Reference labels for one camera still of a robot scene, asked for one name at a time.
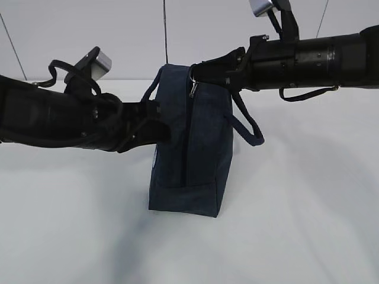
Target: black strap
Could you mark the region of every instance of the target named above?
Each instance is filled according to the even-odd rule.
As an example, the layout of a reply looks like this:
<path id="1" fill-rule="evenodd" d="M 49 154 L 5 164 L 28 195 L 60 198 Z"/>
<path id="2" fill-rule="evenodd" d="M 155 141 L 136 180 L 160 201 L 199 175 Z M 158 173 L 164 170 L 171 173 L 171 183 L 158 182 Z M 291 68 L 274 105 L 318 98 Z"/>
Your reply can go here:
<path id="1" fill-rule="evenodd" d="M 72 66 L 69 63 L 60 61 L 60 60 L 53 60 L 49 65 L 49 72 L 52 75 L 52 78 L 45 82 L 39 82 L 36 83 L 37 86 L 40 86 L 42 88 L 49 88 L 55 85 L 57 82 L 57 70 L 56 68 L 63 69 L 64 71 L 67 71 L 70 74 L 75 75 L 77 78 L 88 84 L 97 95 L 101 94 L 101 89 L 99 85 L 94 81 L 92 78 L 88 77 L 84 72 L 77 69 L 75 66 Z"/>
<path id="2" fill-rule="evenodd" d="M 337 91 L 338 90 L 338 86 L 334 86 L 332 88 L 323 88 L 323 89 L 315 90 L 315 91 L 312 91 L 312 92 L 309 92 L 309 93 L 305 93 L 304 95 L 293 96 L 291 98 L 285 98 L 284 97 L 284 89 L 285 88 L 281 88 L 279 90 L 279 96 L 283 100 L 285 100 L 286 102 L 299 102 L 299 101 L 305 101 L 306 99 L 314 98 L 315 96 L 323 95 L 326 92 Z"/>

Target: black cylinder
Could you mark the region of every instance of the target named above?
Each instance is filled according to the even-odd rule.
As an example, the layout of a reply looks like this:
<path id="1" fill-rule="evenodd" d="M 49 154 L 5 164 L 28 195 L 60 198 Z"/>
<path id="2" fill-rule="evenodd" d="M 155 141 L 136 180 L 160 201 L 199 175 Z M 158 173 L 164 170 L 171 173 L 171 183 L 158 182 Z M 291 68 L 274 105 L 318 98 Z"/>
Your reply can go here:
<path id="1" fill-rule="evenodd" d="M 250 84 L 257 89 L 364 86 L 367 50 L 367 39 L 360 34 L 268 41 L 253 52 Z"/>

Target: black cable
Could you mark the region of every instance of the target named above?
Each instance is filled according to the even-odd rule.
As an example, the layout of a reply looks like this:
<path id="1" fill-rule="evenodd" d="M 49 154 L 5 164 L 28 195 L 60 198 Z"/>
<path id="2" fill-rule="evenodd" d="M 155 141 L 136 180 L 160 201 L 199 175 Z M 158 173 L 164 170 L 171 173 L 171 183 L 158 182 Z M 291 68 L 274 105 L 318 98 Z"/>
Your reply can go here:
<path id="1" fill-rule="evenodd" d="M 62 69 L 64 71 L 67 71 L 68 73 L 71 73 L 75 75 L 77 78 L 79 78 L 81 81 L 85 82 L 87 85 L 89 85 L 97 95 L 101 94 L 101 89 L 99 85 L 94 81 L 92 78 L 89 78 L 84 74 L 82 71 L 77 69 L 76 67 L 72 66 L 69 63 L 60 61 L 60 60 L 53 60 L 49 64 L 49 72 L 52 75 L 52 78 L 45 82 L 38 82 L 36 83 L 37 86 L 42 88 L 49 88 L 55 85 L 57 82 L 57 70 L 56 68 Z"/>
<path id="2" fill-rule="evenodd" d="M 268 10 L 267 11 L 267 14 L 268 14 L 268 18 L 270 19 L 272 25 L 274 26 L 275 28 L 275 31 L 279 34 L 280 38 L 282 38 L 282 35 L 283 35 L 283 31 L 282 31 L 282 28 L 280 27 L 280 24 L 278 22 L 278 19 L 276 18 L 273 10 Z"/>
<path id="3" fill-rule="evenodd" d="M 164 24 L 164 27 L 165 27 L 165 51 L 166 51 L 166 63 L 168 64 L 166 0 L 163 0 L 163 24 Z"/>

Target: bag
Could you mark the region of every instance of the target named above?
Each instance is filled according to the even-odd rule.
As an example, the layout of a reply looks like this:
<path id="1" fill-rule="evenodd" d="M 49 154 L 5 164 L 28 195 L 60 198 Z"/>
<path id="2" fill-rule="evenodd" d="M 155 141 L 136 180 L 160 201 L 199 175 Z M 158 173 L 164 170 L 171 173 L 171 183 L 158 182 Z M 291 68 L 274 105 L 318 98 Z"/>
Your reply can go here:
<path id="1" fill-rule="evenodd" d="M 252 146 L 264 138 L 238 93 L 200 83 L 192 98 L 189 69 L 164 65 L 142 99 L 159 84 L 155 100 L 171 128 L 171 141 L 156 146 L 149 209 L 216 217 L 232 162 L 233 128 Z M 233 116 L 232 98 L 255 135 Z"/>

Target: white table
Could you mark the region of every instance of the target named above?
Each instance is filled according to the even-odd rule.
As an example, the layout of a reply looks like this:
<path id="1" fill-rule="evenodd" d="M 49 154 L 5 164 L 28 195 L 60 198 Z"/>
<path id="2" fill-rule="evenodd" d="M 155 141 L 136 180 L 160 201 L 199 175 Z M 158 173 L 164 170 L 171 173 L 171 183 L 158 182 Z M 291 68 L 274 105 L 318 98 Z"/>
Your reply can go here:
<path id="1" fill-rule="evenodd" d="M 147 210 L 153 146 L 2 144 L 0 283 L 379 283 L 379 91 L 243 97 L 266 143 L 236 134 L 217 219 Z"/>

